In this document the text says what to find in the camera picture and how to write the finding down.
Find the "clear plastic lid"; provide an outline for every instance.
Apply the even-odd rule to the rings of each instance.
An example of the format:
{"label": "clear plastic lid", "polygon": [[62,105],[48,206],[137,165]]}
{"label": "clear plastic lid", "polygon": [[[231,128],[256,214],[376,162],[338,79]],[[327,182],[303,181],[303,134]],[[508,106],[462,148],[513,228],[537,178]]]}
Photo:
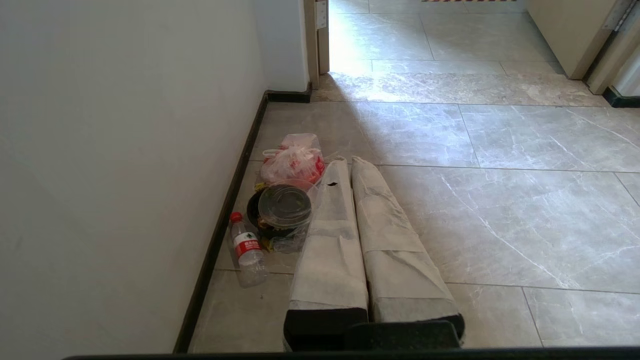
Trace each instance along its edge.
{"label": "clear plastic lid", "polygon": [[317,188],[300,179],[287,179],[266,188],[258,201],[258,212],[277,229],[292,229],[311,220]]}

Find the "white wall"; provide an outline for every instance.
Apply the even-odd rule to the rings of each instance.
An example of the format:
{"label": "white wall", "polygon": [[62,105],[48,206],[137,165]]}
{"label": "white wall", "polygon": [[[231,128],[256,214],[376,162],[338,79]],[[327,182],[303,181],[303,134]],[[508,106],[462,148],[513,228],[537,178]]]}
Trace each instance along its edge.
{"label": "white wall", "polygon": [[266,83],[250,0],[0,2],[0,359],[170,352]]}
{"label": "white wall", "polygon": [[640,46],[622,66],[613,86],[622,96],[640,96]]}
{"label": "white wall", "polygon": [[253,0],[262,66],[270,90],[307,89],[307,45],[302,0]]}

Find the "hallway floor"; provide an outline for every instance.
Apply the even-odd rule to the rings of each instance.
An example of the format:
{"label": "hallway floor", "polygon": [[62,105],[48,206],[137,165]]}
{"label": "hallway floor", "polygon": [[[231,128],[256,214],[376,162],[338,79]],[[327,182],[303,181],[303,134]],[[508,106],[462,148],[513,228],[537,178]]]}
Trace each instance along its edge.
{"label": "hallway floor", "polygon": [[[566,79],[521,0],[330,3],[332,73],[268,105],[236,210],[263,150],[315,133],[379,166],[466,348],[640,345],[640,109]],[[191,351],[282,351],[297,258],[241,289],[224,246]]]}

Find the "red bottle cap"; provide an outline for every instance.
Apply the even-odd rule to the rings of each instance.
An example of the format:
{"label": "red bottle cap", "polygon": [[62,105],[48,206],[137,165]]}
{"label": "red bottle cap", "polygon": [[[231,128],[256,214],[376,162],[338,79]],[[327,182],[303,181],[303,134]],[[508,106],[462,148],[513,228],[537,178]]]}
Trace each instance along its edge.
{"label": "red bottle cap", "polygon": [[231,213],[231,216],[229,217],[229,220],[231,220],[231,222],[240,222],[242,221],[242,214],[235,211],[233,213]]}

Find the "black baseboard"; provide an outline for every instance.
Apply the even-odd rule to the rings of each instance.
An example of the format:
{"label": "black baseboard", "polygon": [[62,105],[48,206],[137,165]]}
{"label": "black baseboard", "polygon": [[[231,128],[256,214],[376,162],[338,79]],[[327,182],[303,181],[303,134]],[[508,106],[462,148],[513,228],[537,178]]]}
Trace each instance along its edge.
{"label": "black baseboard", "polygon": [[640,96],[622,96],[613,86],[609,86],[602,97],[612,108],[640,108]]}
{"label": "black baseboard", "polygon": [[267,90],[269,101],[273,102],[311,102],[311,83],[304,92]]}
{"label": "black baseboard", "polygon": [[202,263],[202,268],[200,269],[200,274],[198,275],[195,289],[193,290],[193,294],[191,295],[189,307],[187,307],[187,312],[184,315],[182,327],[180,328],[180,332],[178,334],[178,339],[175,342],[175,346],[173,348],[174,354],[186,353],[189,350],[189,344],[191,343],[196,324],[198,323],[200,310],[202,308],[202,304],[204,303],[204,298],[207,295],[209,282],[211,281],[213,270],[216,266],[218,252],[220,251],[220,247],[225,241],[225,233],[227,231],[229,215],[231,215],[231,211],[233,210],[234,204],[236,203],[236,197],[238,195],[238,192],[240,191],[240,185],[242,184],[244,171],[246,170],[246,166],[249,162],[249,157],[251,156],[255,139],[256,137],[258,137],[258,131],[260,130],[260,125],[262,124],[264,113],[267,110],[268,102],[268,92],[265,92],[265,94],[262,96],[258,111],[255,114],[255,118],[253,119],[253,125],[249,130],[249,135],[246,137],[246,141],[244,142],[242,155],[240,156],[240,159],[238,160],[238,164],[236,166],[236,172],[234,173],[231,184],[229,185],[229,189],[227,190],[227,196],[225,197],[225,201],[222,204],[222,209],[220,210],[220,215],[218,216],[218,221],[216,222],[216,227],[213,231],[213,235],[211,235],[211,241],[209,242],[209,247],[207,249],[204,262]]}

